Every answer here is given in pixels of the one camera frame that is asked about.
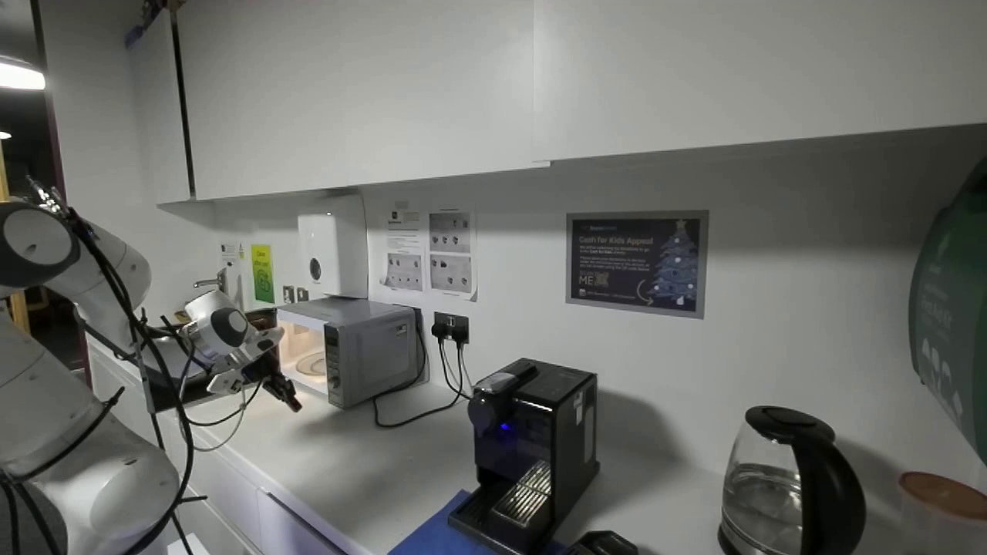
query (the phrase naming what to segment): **power outlet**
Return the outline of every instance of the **power outlet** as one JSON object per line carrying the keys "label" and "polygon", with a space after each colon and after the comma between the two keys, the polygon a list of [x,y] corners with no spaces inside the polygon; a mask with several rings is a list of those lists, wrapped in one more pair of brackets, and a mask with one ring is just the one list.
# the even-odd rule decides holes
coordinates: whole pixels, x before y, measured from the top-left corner
{"label": "power outlet", "polygon": [[432,256],[432,289],[473,293],[473,259]]}
{"label": "power outlet", "polygon": [[422,289],[422,256],[390,253],[390,278],[393,289]]}
{"label": "power outlet", "polygon": [[451,331],[451,340],[462,337],[462,345],[468,342],[468,317],[435,311],[435,323],[445,323]]}
{"label": "power outlet", "polygon": [[429,214],[429,248],[437,253],[468,253],[468,214]]}

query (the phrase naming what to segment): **robotic arm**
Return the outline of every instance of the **robotic arm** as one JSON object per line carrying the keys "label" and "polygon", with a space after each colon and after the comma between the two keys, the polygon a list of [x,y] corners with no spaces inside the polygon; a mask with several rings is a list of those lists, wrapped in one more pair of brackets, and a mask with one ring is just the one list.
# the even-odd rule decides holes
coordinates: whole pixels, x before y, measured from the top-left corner
{"label": "robotic arm", "polygon": [[[63,206],[0,203],[0,295],[44,285],[72,300],[106,342],[133,352],[143,340],[120,306],[138,306],[147,278],[138,253]],[[298,412],[276,345],[241,311],[196,311],[183,337],[220,352],[224,364],[216,378],[233,382],[232,392],[239,381],[254,381]],[[63,513],[68,555],[118,555],[135,546],[173,508],[178,474],[170,460],[109,417],[106,405],[5,317],[0,355],[0,474],[36,484]]]}

